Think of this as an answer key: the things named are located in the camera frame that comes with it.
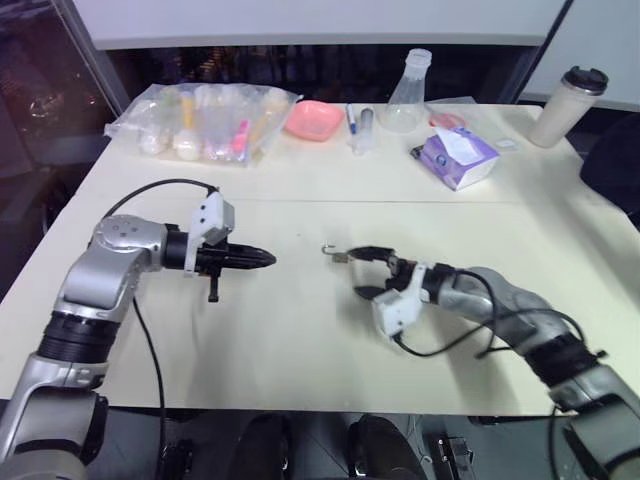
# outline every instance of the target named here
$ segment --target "marker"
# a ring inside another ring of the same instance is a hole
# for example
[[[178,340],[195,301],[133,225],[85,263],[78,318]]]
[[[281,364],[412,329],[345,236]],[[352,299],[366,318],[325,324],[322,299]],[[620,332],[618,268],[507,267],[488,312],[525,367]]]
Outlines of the marker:
[[[353,114],[353,105],[347,103],[345,110],[347,112],[347,123],[349,124],[349,131],[351,132],[351,135],[355,135],[358,129],[356,127],[356,116]]]

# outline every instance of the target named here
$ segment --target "plastic bottle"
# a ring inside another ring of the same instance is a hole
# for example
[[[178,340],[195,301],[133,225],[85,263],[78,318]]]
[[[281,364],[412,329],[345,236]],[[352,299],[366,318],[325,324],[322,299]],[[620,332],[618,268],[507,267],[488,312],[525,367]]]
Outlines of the plastic bottle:
[[[607,76],[595,68],[573,67],[565,73],[529,133],[531,143],[544,148],[558,143],[604,93],[608,81]]]
[[[395,133],[413,131],[425,117],[424,79],[431,65],[431,52],[414,48],[405,64],[402,78],[378,117],[384,128]]]

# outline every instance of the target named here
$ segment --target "tissue box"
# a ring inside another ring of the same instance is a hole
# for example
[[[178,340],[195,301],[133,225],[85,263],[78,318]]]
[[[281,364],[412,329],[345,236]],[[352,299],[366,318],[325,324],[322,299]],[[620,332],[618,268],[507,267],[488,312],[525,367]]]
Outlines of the tissue box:
[[[422,148],[420,161],[452,190],[460,190],[486,177],[499,154],[464,127],[436,128]]]

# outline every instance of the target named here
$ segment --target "white tumbler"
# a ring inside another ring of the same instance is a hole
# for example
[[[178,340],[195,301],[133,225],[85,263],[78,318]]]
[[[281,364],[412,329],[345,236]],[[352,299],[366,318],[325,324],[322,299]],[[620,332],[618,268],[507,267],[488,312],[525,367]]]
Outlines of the white tumbler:
[[[604,93],[608,81],[595,68],[580,70],[576,66],[565,73],[529,133],[531,143],[545,148],[558,143]]]

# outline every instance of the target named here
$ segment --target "clear plastic bag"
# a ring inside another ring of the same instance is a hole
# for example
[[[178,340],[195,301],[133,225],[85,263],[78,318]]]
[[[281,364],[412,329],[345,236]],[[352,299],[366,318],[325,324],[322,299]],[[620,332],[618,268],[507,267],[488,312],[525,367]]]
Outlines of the clear plastic bag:
[[[299,95],[248,84],[151,85],[105,135],[137,135],[149,155],[173,149],[169,158],[248,164],[267,150]]]

